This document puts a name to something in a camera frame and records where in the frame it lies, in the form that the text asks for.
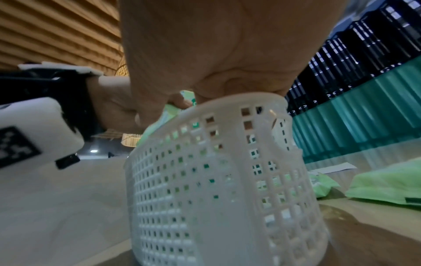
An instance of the table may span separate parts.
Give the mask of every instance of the table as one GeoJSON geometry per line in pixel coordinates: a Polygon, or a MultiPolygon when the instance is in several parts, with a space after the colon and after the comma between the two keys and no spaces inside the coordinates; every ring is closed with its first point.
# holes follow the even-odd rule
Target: table
{"type": "MultiPolygon", "coordinates": [[[[347,199],[343,193],[359,173],[421,156],[421,139],[307,164],[309,170],[349,162],[357,169],[328,174],[341,188],[319,201],[330,233],[320,266],[421,265],[421,208],[347,199]]],[[[137,266],[131,250],[97,266],[137,266]]]]}

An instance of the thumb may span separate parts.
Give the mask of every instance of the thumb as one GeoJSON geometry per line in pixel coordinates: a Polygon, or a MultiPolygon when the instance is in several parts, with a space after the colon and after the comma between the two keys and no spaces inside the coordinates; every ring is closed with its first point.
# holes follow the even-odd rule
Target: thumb
{"type": "Polygon", "coordinates": [[[132,96],[137,111],[135,122],[138,126],[146,128],[155,123],[162,114],[169,96],[161,92],[147,90],[133,90],[132,96]]]}

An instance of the green curtain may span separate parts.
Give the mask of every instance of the green curtain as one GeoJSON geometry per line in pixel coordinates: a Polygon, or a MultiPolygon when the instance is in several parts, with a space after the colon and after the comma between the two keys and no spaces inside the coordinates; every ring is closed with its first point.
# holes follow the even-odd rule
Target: green curtain
{"type": "Polygon", "coordinates": [[[421,57],[293,118],[306,163],[421,137],[421,57]]]}

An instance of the white paper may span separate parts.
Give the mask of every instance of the white paper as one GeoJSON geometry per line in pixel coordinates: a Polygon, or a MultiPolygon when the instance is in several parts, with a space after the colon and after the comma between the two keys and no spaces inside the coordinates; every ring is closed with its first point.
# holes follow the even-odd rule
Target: white paper
{"type": "Polygon", "coordinates": [[[328,174],[328,173],[334,173],[334,172],[339,172],[339,171],[348,170],[348,169],[356,169],[356,168],[357,167],[355,167],[355,165],[352,165],[350,163],[341,163],[338,165],[319,168],[319,169],[311,170],[308,172],[313,175],[318,175],[318,173],[328,174]]]}

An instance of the qr code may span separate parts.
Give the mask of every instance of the qr code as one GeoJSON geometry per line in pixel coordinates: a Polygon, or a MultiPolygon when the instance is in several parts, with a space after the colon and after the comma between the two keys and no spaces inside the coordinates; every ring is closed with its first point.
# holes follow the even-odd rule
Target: qr code
{"type": "Polygon", "coordinates": [[[16,128],[0,128],[0,168],[27,160],[41,152],[16,128]]]}

